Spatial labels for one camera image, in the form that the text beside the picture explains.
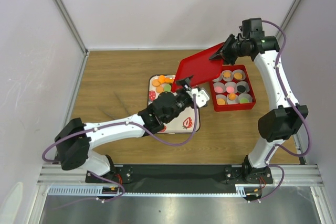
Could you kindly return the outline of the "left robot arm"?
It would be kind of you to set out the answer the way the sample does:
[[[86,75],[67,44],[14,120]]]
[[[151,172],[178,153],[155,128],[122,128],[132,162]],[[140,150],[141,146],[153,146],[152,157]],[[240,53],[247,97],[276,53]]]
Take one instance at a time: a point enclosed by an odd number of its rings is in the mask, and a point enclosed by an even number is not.
[[[81,168],[95,173],[103,182],[115,178],[109,155],[94,149],[106,143],[126,138],[155,135],[177,118],[186,108],[197,108],[199,87],[190,85],[190,78],[177,81],[175,93],[164,91],[145,109],[124,119],[101,123],[83,123],[81,118],[70,120],[55,137],[57,161],[62,170]]]

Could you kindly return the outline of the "metal serving tongs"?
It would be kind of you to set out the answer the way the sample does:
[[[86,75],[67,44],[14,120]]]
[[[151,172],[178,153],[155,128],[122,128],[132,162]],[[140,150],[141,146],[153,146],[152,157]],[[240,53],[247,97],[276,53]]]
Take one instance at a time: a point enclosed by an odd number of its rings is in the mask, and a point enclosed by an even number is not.
[[[99,105],[97,109],[112,120],[116,120],[125,115],[130,117],[131,113],[117,92],[113,91],[113,98],[110,105]]]

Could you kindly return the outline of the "orange flower cookie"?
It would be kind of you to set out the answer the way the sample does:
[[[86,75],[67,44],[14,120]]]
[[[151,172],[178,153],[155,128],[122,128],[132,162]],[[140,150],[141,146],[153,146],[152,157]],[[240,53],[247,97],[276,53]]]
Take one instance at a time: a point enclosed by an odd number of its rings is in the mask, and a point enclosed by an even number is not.
[[[231,76],[232,76],[232,73],[230,71],[223,71],[222,72],[223,79],[230,79]]]

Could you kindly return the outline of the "round waffle cookie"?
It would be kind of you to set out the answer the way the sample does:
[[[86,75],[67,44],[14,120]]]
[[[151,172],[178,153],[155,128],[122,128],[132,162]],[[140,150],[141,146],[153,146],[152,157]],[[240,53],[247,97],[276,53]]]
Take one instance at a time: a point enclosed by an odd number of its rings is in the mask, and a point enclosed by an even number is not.
[[[241,80],[243,78],[243,75],[240,72],[234,73],[234,78],[236,80]]]
[[[222,99],[222,98],[219,98],[219,99],[217,99],[217,104],[218,105],[225,105],[226,101],[224,99]]]

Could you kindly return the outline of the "orange swirl cookie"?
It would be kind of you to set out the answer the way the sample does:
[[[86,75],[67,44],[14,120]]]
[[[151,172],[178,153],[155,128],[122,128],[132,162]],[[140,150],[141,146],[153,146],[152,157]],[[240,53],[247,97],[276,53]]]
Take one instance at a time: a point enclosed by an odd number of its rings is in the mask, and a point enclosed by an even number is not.
[[[230,94],[227,96],[227,98],[228,98],[229,100],[231,100],[231,101],[234,101],[234,100],[236,100],[237,95],[236,95],[235,93],[230,93]]]

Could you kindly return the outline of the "pink cookie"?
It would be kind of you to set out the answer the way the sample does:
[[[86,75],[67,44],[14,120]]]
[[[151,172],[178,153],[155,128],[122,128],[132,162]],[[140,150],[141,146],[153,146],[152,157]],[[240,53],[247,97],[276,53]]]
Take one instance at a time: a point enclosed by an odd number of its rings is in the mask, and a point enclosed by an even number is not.
[[[226,92],[227,93],[235,93],[235,88],[234,87],[232,87],[232,86],[227,86],[226,87]]]
[[[215,90],[216,93],[223,93],[223,88],[222,87],[217,86],[217,87],[214,88],[214,90]]]

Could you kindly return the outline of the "red box lid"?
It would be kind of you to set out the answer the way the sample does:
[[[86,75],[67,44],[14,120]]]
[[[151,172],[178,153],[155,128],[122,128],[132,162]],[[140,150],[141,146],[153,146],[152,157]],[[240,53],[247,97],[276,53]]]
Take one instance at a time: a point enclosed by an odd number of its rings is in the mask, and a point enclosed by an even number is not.
[[[181,60],[175,74],[172,91],[175,92],[181,88],[181,86],[177,84],[178,80],[182,80],[190,76],[192,76],[190,81],[191,87],[209,82],[219,77],[223,65],[223,59],[219,58],[217,60],[210,60],[210,57],[212,57],[223,46],[223,44],[224,43],[222,42]]]

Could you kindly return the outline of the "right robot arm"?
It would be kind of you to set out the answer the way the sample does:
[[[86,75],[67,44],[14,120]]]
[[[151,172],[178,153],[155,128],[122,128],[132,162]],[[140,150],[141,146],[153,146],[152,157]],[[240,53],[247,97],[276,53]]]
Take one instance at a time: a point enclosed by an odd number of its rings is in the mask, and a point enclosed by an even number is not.
[[[274,36],[242,38],[229,35],[210,60],[223,59],[234,65],[239,57],[250,57],[264,82],[269,112],[258,120],[260,138],[254,149],[245,157],[239,179],[257,183],[266,178],[269,162],[277,149],[296,134],[308,115],[308,108],[300,105],[292,94],[280,63],[281,49]]]

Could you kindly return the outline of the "red cookie box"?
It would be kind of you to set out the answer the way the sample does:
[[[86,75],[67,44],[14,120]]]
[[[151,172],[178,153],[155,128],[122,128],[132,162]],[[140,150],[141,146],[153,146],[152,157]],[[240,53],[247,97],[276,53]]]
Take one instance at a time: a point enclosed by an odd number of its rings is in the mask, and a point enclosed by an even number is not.
[[[256,98],[244,65],[223,65],[220,75],[209,82],[216,112],[251,110]]]

